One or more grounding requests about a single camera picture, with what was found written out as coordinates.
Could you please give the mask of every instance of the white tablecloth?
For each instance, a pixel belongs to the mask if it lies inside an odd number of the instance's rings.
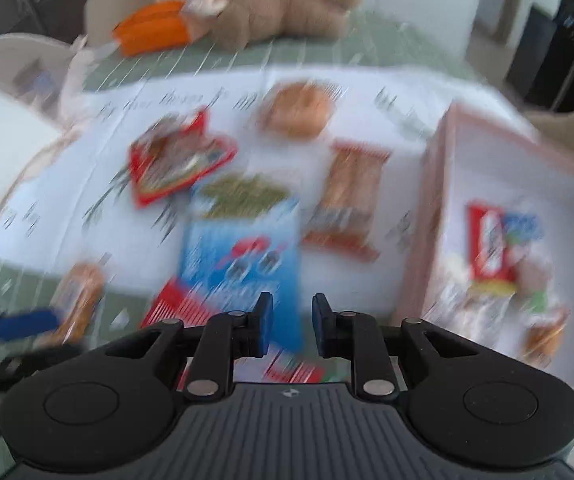
[[[324,138],[309,144],[270,139],[255,116],[265,92],[285,79],[337,84],[342,97]],[[11,198],[0,221],[0,260],[24,269],[66,273],[81,259],[110,254],[110,287],[153,296],[177,271],[186,195],[137,210],[125,174],[129,144],[161,116],[211,105],[211,127],[235,136],[235,164],[296,174],[303,222],[320,199],[334,137],[374,142],[394,155],[384,171],[372,242],[374,264],[324,251],[302,257],[301,309],[314,293],[335,310],[388,315],[403,276],[419,188],[423,135],[430,134],[453,100],[496,116],[532,135],[529,125],[495,90],[420,69],[241,69],[181,75],[88,94],[93,120],[59,161]]]

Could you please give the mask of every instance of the red snack bag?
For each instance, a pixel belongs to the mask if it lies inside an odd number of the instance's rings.
[[[483,203],[467,205],[469,216],[469,260],[477,281],[513,282],[507,244],[502,229],[502,210]]]
[[[129,171],[136,204],[144,207],[187,189],[236,156],[238,146],[227,136],[207,136],[208,111],[198,111],[187,125],[168,115],[129,147]]]

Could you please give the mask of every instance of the green tablecloth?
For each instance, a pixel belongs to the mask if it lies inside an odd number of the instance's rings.
[[[334,66],[389,67],[414,64],[456,78],[477,80],[476,73],[464,62],[448,55],[413,27],[396,23],[372,13],[356,12],[351,16],[350,34],[337,42],[277,39],[257,44],[237,54],[226,54],[204,39],[185,49],[125,59],[114,53],[99,63],[87,78],[85,89],[103,91],[121,85],[174,74],[227,70],[241,66],[272,64],[330,64]],[[20,310],[30,305],[49,303],[60,277],[37,274],[0,262],[0,308]],[[136,330],[152,297],[127,295],[108,290],[97,308],[97,315],[88,332],[90,346],[99,346]],[[116,315],[125,310],[129,322],[111,326]],[[312,344],[310,320],[308,346]],[[23,340],[0,345],[0,360],[11,352],[29,349],[33,341]],[[0,439],[0,476],[13,460]]]
[[[478,79],[469,65],[446,54],[415,28],[372,12],[354,12],[350,15],[349,35],[336,42],[282,38],[229,54],[218,50],[209,38],[203,38],[187,48],[145,56],[124,58],[115,52],[89,76],[85,89],[96,92],[173,74],[271,64],[414,64],[460,79]]]

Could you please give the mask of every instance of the floor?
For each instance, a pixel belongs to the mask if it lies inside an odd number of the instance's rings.
[[[496,42],[482,28],[474,26],[465,59],[489,83],[497,88],[517,108],[523,103],[512,88],[504,82],[504,77],[513,60],[514,49]]]

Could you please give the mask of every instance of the blue snack box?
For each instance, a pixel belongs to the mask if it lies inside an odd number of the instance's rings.
[[[545,237],[540,218],[533,214],[508,211],[502,215],[502,227],[511,245],[525,245]]]
[[[248,312],[270,292],[271,341],[299,352],[298,198],[263,176],[221,176],[192,188],[190,213],[179,285],[211,312]]]

